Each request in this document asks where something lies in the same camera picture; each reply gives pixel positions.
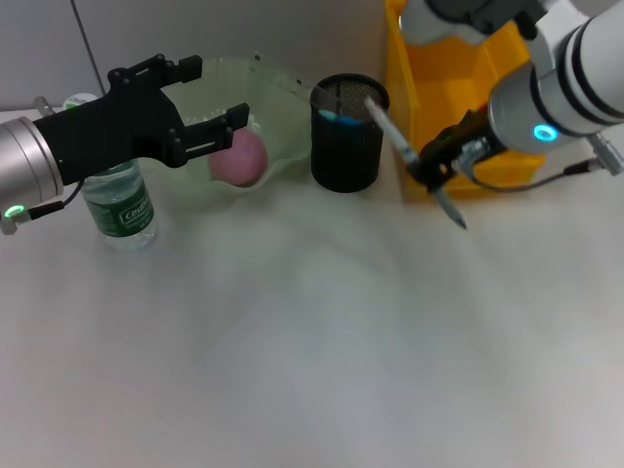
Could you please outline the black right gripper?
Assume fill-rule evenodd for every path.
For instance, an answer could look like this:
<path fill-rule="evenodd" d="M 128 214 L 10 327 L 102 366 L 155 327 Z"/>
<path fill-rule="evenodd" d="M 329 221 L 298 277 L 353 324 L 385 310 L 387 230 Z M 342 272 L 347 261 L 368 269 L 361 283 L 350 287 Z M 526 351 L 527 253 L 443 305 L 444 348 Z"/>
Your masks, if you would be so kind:
<path fill-rule="evenodd" d="M 411 178 L 434 194 L 454 177 L 451 163 L 463 152 L 463 146 L 484 139 L 489 151 L 496 148 L 496 135 L 490 125 L 487 109 L 468 110 L 462 120 L 443 129 L 428 142 L 419 158 L 407 163 Z"/>

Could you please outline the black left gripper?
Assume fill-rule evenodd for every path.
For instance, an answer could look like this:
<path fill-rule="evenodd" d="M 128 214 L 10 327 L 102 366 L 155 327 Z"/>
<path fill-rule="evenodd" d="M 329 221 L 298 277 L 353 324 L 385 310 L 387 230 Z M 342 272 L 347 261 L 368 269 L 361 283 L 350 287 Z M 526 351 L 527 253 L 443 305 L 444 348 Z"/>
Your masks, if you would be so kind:
<path fill-rule="evenodd" d="M 57 163 L 65 185 L 137 158 L 169 168 L 233 144 L 248 125 L 250 107 L 241 103 L 212 120 L 185 128 L 176 106 L 162 89 L 202 76 L 203 60 L 178 62 L 156 55 L 108 73 L 110 89 L 101 98 L 35 122 Z"/>

